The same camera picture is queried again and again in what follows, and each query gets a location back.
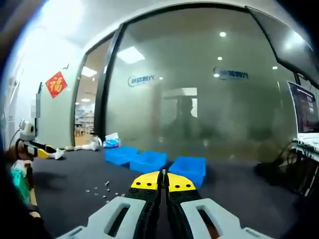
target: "ceiling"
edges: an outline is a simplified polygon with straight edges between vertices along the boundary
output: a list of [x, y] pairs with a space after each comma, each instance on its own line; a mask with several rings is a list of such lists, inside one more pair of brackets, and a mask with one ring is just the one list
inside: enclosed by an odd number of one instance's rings
[[[221, 31], [226, 31], [228, 37], [221, 38], [219, 36]], [[173, 65], [173, 68], [176, 69], [180, 63], [180, 67], [184, 67], [185, 60], [189, 54], [195, 57], [202, 54], [200, 59], [201, 68], [210, 69], [211, 65], [216, 64], [213, 63], [212, 57], [215, 59], [216, 57], [214, 56], [216, 54], [225, 57], [230, 49], [238, 51], [234, 43], [245, 43], [247, 42], [246, 38], [252, 39], [249, 44], [258, 44], [258, 46], [250, 47], [246, 44], [241, 48], [245, 47], [247, 49], [246, 52], [252, 48], [260, 49], [258, 51], [260, 54], [272, 56], [270, 59], [267, 58], [268, 64], [270, 64], [269, 68], [271, 68], [276, 63], [275, 58], [270, 47], [264, 47], [268, 43], [256, 22], [247, 13], [227, 9], [184, 9], [167, 12], [132, 24], [125, 32], [119, 51], [131, 46], [139, 47], [139, 51], [146, 58], [145, 63], [156, 64], [158, 69], [165, 69], [167, 74], [171, 75], [173, 72], [171, 66]], [[91, 52], [88, 55], [85, 66], [99, 73], [103, 72], [109, 44], [110, 40]], [[185, 60], [181, 57], [180, 62], [177, 62], [174, 54], [184, 55]], [[233, 57], [233, 55], [232, 58], [234, 58], [233, 62], [238, 61], [237, 57]], [[232, 64], [229, 60], [227, 62], [227, 57], [225, 57], [223, 63], [229, 66]], [[194, 62], [190, 60], [189, 65], [190, 68], [193, 68]], [[115, 66], [129, 71], [129, 68], [137, 68], [141, 65], [138, 63], [126, 65], [122, 60], [117, 60]], [[81, 77], [77, 102], [80, 103], [83, 98], [95, 102], [99, 73], [94, 76], [94, 81], [93, 77]]]
[[[55, 32], [57, 35], [61, 35], [73, 44], [84, 47], [97, 35], [101, 34], [107, 27], [115, 23], [121, 23], [128, 19], [130, 15], [138, 15], [141, 9], [144, 11], [152, 9], [153, 6], [165, 6], [166, 4], [191, 2], [195, 0], [50, 0], [44, 5], [41, 11], [35, 17], [36, 24], [44, 25], [50, 30]], [[301, 35], [304, 37], [305, 34], [300, 30], [295, 22], [291, 21], [284, 10], [273, 1], [272, 4], [265, 4], [264, 0], [219, 0], [218, 2], [225, 2], [229, 4], [238, 4], [241, 6], [249, 5], [257, 9], [261, 9], [267, 13], [273, 13], [272, 15], [279, 18], [285, 23], [289, 23], [292, 27], [297, 28]], [[192, 18], [192, 11], [188, 13], [187, 18], [178, 18], [174, 21], [183, 23], [188, 22], [188, 29], [179, 29], [181, 34], [187, 35], [187, 31], [192, 28], [200, 26], [203, 30], [207, 29], [207, 25], [196, 23]], [[212, 24], [219, 22], [220, 16], [212, 16]], [[229, 30], [232, 28], [232, 24], [236, 22], [236, 19], [224, 18], [225, 25], [229, 26]], [[169, 25], [169, 22], [162, 18], [163, 25]], [[240, 31], [240, 25], [237, 26], [236, 30]], [[166, 28], [165, 34], [176, 32], [174, 28]], [[159, 34], [163, 34], [159, 31], [159, 28], [154, 25], [154, 28], [144, 31], [143, 23], [132, 29], [132, 39], [136, 42], [140, 42], [145, 39], [152, 39], [158, 37]], [[105, 66], [105, 53], [108, 49], [109, 42], [106, 42], [95, 49], [88, 55], [85, 66], [98, 72], [94, 76], [95, 80], [85, 76], [81, 77], [80, 86], [78, 90], [77, 101], [79, 102], [83, 98], [88, 98], [94, 101], [97, 90], [97, 83], [99, 73], [103, 71]]]

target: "computer monitor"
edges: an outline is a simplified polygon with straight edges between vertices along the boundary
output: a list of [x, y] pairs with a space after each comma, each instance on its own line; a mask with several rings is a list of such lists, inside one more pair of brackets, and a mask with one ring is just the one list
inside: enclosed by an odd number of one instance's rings
[[298, 133], [318, 133], [319, 115], [315, 96], [293, 82], [288, 82], [288, 85], [295, 106]]

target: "glass wall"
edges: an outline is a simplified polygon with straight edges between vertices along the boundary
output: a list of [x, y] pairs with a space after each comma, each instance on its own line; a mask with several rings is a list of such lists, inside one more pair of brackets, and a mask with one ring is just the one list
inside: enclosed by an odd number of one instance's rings
[[182, 9], [130, 24], [106, 108], [106, 133], [140, 150], [273, 161], [296, 137], [287, 81], [252, 16]]

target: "blue plastic box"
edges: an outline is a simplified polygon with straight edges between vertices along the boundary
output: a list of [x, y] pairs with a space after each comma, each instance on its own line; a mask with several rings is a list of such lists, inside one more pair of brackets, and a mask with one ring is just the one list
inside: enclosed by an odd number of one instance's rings
[[192, 181], [195, 187], [200, 187], [206, 175], [206, 159], [179, 156], [168, 171], [184, 176]]
[[159, 171], [166, 164], [167, 154], [146, 151], [132, 158], [130, 169], [141, 173]]
[[105, 161], [116, 165], [123, 165], [131, 161], [138, 153], [138, 149], [134, 147], [121, 146], [118, 148], [106, 149]]

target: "dark floor mat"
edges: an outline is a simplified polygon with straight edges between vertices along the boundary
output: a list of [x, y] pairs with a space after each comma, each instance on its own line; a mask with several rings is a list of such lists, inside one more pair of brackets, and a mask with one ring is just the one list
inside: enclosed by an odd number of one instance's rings
[[[127, 167], [105, 162], [103, 151], [82, 150], [65, 156], [63, 161], [39, 159], [33, 164], [37, 202], [54, 237], [85, 226], [92, 213], [116, 197], [115, 193], [125, 193], [140, 175]], [[236, 215], [243, 227], [278, 238], [297, 218], [293, 207], [297, 196], [264, 182], [253, 173], [253, 166], [210, 162], [200, 194]], [[157, 232], [158, 238], [172, 238], [163, 197]]]

